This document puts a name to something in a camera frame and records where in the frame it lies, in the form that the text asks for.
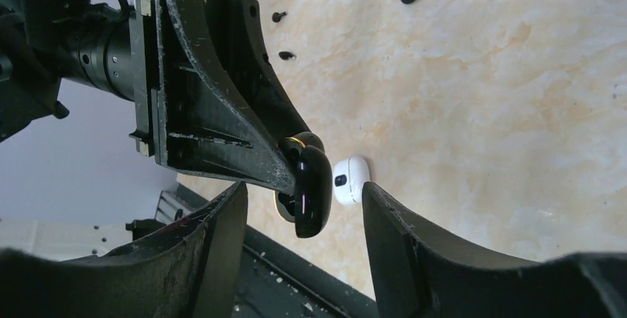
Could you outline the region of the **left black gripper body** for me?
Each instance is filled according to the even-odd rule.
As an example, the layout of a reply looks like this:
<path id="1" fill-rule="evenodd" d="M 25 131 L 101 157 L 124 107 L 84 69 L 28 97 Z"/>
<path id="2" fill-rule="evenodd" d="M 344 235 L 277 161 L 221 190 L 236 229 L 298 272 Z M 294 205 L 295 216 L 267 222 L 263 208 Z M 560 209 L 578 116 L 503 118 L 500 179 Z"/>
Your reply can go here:
<path id="1" fill-rule="evenodd" d="M 1 139 L 70 113 L 64 79 L 134 98 L 128 0 L 1 0 Z"/>

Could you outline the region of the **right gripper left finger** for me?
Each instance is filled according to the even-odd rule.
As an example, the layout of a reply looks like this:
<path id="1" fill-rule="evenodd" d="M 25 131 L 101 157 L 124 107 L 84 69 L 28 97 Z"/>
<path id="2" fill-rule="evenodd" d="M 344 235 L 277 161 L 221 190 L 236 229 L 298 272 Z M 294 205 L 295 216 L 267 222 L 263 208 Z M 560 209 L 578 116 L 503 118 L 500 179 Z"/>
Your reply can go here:
<path id="1" fill-rule="evenodd" d="M 235 183 L 108 254 L 52 261 L 1 251 L 3 317 L 229 317 L 248 212 Z"/>

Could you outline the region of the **black earbud charging case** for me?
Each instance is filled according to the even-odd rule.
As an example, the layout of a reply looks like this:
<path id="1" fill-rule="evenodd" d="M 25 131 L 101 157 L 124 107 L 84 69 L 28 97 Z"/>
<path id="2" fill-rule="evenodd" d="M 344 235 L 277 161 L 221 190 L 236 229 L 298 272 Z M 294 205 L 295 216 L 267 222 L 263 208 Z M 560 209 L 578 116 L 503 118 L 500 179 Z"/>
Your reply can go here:
<path id="1" fill-rule="evenodd" d="M 331 212 L 333 176 L 322 140 L 312 132 L 300 132 L 279 142 L 295 171 L 295 190 L 274 193 L 274 203 L 283 220 L 294 224 L 298 238 L 318 235 Z"/>

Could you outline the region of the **white earbud charging case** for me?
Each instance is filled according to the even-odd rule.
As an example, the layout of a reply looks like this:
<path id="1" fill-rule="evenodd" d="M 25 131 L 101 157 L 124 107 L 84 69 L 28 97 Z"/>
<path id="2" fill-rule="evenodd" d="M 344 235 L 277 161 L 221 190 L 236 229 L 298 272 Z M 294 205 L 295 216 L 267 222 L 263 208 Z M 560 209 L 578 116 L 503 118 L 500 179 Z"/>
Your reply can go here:
<path id="1" fill-rule="evenodd" d="M 339 161 L 333 168 L 333 194 L 343 206 L 362 202 L 362 190 L 371 180 L 370 168 L 361 156 L 351 156 Z"/>

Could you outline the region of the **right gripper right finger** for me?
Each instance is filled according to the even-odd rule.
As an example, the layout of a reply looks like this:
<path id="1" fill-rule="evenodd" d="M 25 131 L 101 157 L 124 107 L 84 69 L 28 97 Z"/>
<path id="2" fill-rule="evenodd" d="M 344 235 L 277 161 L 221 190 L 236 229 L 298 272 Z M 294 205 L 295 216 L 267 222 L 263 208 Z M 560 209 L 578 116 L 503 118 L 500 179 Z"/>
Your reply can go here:
<path id="1" fill-rule="evenodd" d="M 534 262 L 484 248 L 410 211 L 375 183 L 363 218 L 381 317 L 624 317 L 626 255 Z"/>

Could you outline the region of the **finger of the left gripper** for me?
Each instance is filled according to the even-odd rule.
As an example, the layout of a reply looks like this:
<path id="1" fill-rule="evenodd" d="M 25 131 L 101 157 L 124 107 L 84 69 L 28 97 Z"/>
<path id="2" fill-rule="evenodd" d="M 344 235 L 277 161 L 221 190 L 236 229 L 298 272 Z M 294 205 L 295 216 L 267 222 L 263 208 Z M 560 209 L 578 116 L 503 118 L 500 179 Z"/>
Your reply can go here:
<path id="1" fill-rule="evenodd" d="M 271 65 L 256 0 L 155 0 L 157 161 L 291 192 L 279 148 L 308 130 Z"/>

